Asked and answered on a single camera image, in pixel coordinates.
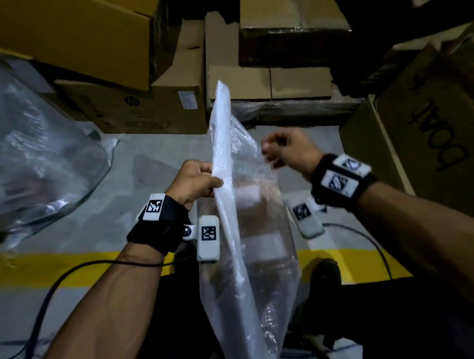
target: black cable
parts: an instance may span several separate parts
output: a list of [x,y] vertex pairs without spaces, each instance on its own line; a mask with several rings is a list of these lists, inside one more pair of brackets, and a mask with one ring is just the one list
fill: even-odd
[[18,355],[20,355],[21,353],[23,353],[23,351],[26,349],[26,347],[27,347],[27,346],[24,345],[23,348],[21,348],[21,350],[20,350],[18,353],[16,353],[15,355],[13,355],[13,356],[11,356],[11,357],[8,357],[7,359],[14,359],[14,358],[16,358]]
[[177,260],[176,262],[170,262],[166,264],[135,263],[135,262],[125,262],[121,260],[92,260],[90,262],[84,262],[82,264],[78,264],[75,267],[72,267],[70,270],[63,273],[57,279],[56,282],[54,282],[54,284],[51,286],[48,293],[46,294],[46,297],[44,298],[43,303],[41,304],[41,308],[38,312],[38,315],[36,316],[35,324],[33,325],[33,330],[31,331],[31,335],[26,345],[17,354],[15,354],[13,357],[10,357],[8,359],[16,358],[18,355],[20,355],[23,352],[23,350],[26,350],[25,357],[24,357],[25,359],[32,359],[34,357],[35,347],[36,347],[36,343],[38,342],[41,325],[43,324],[43,320],[46,315],[46,310],[48,309],[49,303],[51,302],[51,298],[53,297],[53,294],[55,293],[55,291],[61,285],[61,282],[65,280],[67,276],[77,271],[78,269],[91,266],[93,264],[124,264],[127,266],[135,266],[135,267],[165,267],[165,266],[171,266],[172,264],[175,264],[184,260],[188,260],[188,259],[189,258],[183,258],[182,260]]
[[390,280],[393,280],[393,277],[392,277],[392,272],[390,271],[390,267],[388,265],[388,262],[387,262],[387,259],[385,258],[385,256],[383,255],[383,252],[382,250],[380,249],[380,247],[377,245],[377,243],[372,239],[370,238],[368,235],[362,233],[361,231],[358,231],[352,227],[349,227],[347,225],[343,225],[343,224],[339,224],[339,223],[323,223],[323,227],[339,227],[339,228],[344,228],[344,229],[347,229],[348,231],[351,231],[351,232],[354,232],[366,239],[369,240],[370,243],[372,243],[374,245],[374,247],[377,249],[377,251],[379,252],[380,254],[380,257],[382,258],[383,260],[383,264],[385,265],[385,268],[387,269],[387,273],[388,273],[388,276],[390,278]]

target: gray floor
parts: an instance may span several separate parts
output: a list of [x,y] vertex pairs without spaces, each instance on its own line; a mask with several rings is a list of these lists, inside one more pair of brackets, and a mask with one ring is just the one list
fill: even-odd
[[[258,141],[275,127],[260,126],[250,130]],[[305,129],[325,152],[342,153],[343,148],[334,126]],[[119,251],[135,216],[152,192],[164,192],[182,162],[189,158],[210,160],[211,147],[205,135],[124,135],[115,149],[109,174],[91,197],[73,213],[51,224],[24,241],[19,253],[81,253]],[[283,193],[309,190],[299,174],[290,169],[278,173]],[[324,221],[345,223],[363,230],[345,210],[331,209]],[[324,238],[305,241],[292,227],[297,249],[361,248],[373,249],[364,239],[334,230]],[[47,313],[41,338],[51,338],[86,288],[62,288]],[[28,337],[34,317],[46,294],[43,289],[8,289],[0,291],[0,359],[14,354],[19,347],[2,346],[5,341]],[[346,346],[347,341],[338,343]],[[350,347],[332,354],[333,358],[360,358],[360,347]]]

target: yellow floor stripe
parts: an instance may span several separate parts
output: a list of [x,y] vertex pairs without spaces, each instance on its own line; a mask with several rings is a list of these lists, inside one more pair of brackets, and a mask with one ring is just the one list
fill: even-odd
[[[115,259],[118,252],[54,254],[23,254],[13,259],[1,258],[0,287],[50,287],[68,269],[90,261]],[[394,258],[385,253],[394,278],[407,277],[410,273]],[[365,283],[387,280],[388,275],[377,251],[358,249],[301,250],[298,251],[303,280],[308,281],[311,268],[318,258],[333,258],[339,264],[342,278],[347,283]],[[171,262],[173,254],[166,256]],[[104,273],[109,265],[96,264],[84,267],[64,280],[62,287],[90,287]],[[174,273],[172,266],[164,267],[162,275]]]

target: clear plastic bag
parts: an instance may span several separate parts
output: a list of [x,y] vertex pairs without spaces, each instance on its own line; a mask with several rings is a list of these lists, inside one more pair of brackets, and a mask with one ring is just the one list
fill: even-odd
[[200,266],[201,301],[227,359],[278,358],[301,272],[276,175],[221,82],[210,135],[224,185],[198,212],[218,215],[223,235],[220,260]]
[[110,168],[101,144],[0,65],[0,232],[6,249],[72,211]]

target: black wristband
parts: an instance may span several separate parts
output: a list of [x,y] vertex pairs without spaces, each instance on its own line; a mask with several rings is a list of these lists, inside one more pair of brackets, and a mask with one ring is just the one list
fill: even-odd
[[[377,178],[371,173],[368,173],[365,177],[360,177],[351,171],[336,166],[333,163],[336,158],[337,156],[335,154],[326,154],[321,161],[319,161],[319,164],[311,175],[311,183],[313,184],[311,194],[319,204],[325,204],[331,207],[342,207],[349,212],[353,212],[362,193],[364,193],[370,185],[374,184]],[[359,182],[351,197],[347,197],[321,184],[327,170],[331,170],[336,174],[341,174]]]
[[169,196],[164,197],[162,208],[159,221],[144,221],[143,210],[127,242],[148,244],[164,256],[174,253],[184,236],[184,225],[191,224],[188,210]]

